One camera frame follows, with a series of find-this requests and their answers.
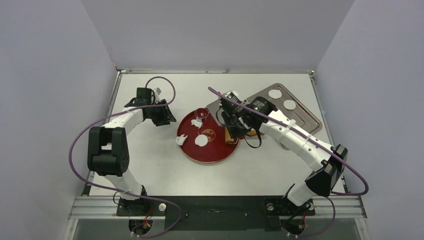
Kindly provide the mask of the white dough piece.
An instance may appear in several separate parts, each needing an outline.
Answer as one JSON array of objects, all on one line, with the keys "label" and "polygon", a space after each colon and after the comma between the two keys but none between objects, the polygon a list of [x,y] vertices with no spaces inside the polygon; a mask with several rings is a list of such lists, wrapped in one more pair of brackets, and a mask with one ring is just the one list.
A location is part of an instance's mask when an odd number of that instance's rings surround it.
[{"label": "white dough piece", "polygon": [[187,138],[186,134],[182,134],[176,137],[175,142],[178,146],[183,146]]}]

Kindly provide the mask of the round cut dough wrapper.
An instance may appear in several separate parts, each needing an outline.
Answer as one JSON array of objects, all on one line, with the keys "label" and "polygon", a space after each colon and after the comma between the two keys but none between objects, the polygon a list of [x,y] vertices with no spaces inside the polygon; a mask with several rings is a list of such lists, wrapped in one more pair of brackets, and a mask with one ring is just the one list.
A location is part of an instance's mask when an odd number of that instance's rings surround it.
[{"label": "round cut dough wrapper", "polygon": [[198,147],[205,147],[208,144],[208,142],[209,142],[209,139],[204,134],[199,134],[194,140],[194,144]]}]

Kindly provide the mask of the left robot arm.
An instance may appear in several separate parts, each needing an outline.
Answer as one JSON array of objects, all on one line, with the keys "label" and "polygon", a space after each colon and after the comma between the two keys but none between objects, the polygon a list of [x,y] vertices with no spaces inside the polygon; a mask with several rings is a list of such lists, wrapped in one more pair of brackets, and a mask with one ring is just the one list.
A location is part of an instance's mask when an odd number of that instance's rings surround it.
[{"label": "left robot arm", "polygon": [[176,121],[159,88],[137,88],[136,96],[123,107],[122,114],[102,126],[91,127],[88,132],[87,166],[119,192],[118,216],[145,215],[153,208],[145,198],[145,187],[129,170],[127,136],[146,119],[157,127]]}]

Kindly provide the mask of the round red lacquer tray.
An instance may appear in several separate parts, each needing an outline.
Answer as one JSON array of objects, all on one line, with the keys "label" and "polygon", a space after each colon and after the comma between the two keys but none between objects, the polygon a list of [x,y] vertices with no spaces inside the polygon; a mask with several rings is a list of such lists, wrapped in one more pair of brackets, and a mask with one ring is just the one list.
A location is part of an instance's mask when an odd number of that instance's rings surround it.
[{"label": "round red lacquer tray", "polygon": [[[200,119],[203,126],[198,129],[191,125],[191,120]],[[190,159],[203,163],[212,164],[223,161],[236,150],[238,143],[225,143],[225,130],[223,126],[218,126],[205,108],[199,108],[188,113],[180,122],[177,129],[177,136],[187,135],[187,139],[182,146],[182,152]],[[195,138],[198,135],[206,135],[208,143],[204,147],[195,145]]]}]

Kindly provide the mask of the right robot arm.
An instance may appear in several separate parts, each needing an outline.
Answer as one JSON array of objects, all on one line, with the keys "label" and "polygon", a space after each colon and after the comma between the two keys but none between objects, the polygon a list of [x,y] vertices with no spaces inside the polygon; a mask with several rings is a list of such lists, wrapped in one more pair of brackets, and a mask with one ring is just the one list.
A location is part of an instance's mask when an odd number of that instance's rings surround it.
[{"label": "right robot arm", "polygon": [[235,91],[229,91],[219,101],[224,125],[230,128],[233,138],[255,130],[292,151],[311,169],[304,181],[294,183],[284,195],[282,207],[287,213],[296,213],[312,197],[331,194],[345,169],[340,161],[347,156],[346,147],[333,146],[314,137],[262,96],[248,102],[240,100]]}]

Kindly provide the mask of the wooden dough roller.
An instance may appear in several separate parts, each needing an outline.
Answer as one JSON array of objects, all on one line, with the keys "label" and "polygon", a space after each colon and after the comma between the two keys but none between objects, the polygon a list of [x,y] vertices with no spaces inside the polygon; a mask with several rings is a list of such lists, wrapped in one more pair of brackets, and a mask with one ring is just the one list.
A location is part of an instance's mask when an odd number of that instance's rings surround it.
[{"label": "wooden dough roller", "polygon": [[230,135],[230,131],[228,127],[224,128],[224,142],[226,144],[237,144],[239,140],[244,139],[245,137],[254,137],[257,135],[256,130],[254,130],[253,128],[251,129],[251,131],[249,131],[248,133],[246,133],[244,136],[240,136],[240,137],[232,137]]}]

